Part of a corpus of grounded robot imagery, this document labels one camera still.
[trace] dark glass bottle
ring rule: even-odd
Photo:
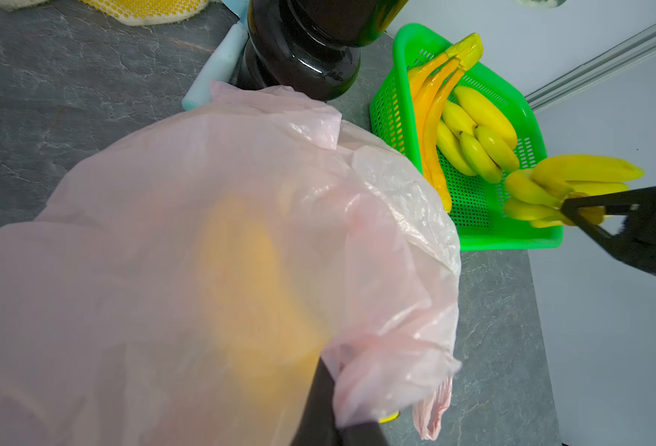
[[[237,85],[290,85],[327,101],[358,75],[360,50],[407,0],[251,0],[249,36]]]

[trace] banana bunch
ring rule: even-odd
[[[456,103],[446,102],[438,123],[437,147],[459,172],[497,184],[502,171],[519,169],[517,132],[503,113],[477,90],[458,86]]]
[[[627,191],[624,181],[643,174],[636,165],[610,156],[552,156],[507,176],[504,187],[511,198],[504,203],[504,213],[533,227],[573,226],[559,210],[565,199]],[[585,208],[581,214],[597,225],[605,218],[602,207]]]
[[[447,212],[451,212],[452,199],[437,156],[440,115],[452,89],[464,73],[479,61],[482,52],[482,40],[479,34],[473,33],[426,64],[407,71],[422,175],[440,194]]]

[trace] plastic wrap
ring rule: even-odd
[[[444,404],[460,259],[437,192],[325,103],[212,95],[0,228],[0,444],[286,445],[319,355],[341,427]]]

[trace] light blue rolling pin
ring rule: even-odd
[[[197,75],[190,90],[181,100],[181,107],[190,111],[212,101],[212,92],[209,89],[210,81],[228,82],[239,61],[246,40],[249,39],[249,26],[247,14],[249,13],[249,0],[223,0],[226,7],[239,17],[226,37],[214,50],[204,67]]]

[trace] white wall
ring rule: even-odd
[[[409,0],[387,32],[422,23],[455,42],[478,32],[482,62],[528,95],[656,23],[656,0]]]
[[[549,155],[618,156],[646,172],[631,188],[656,185],[656,57],[537,119]],[[656,277],[573,227],[529,257],[563,441],[656,445]]]

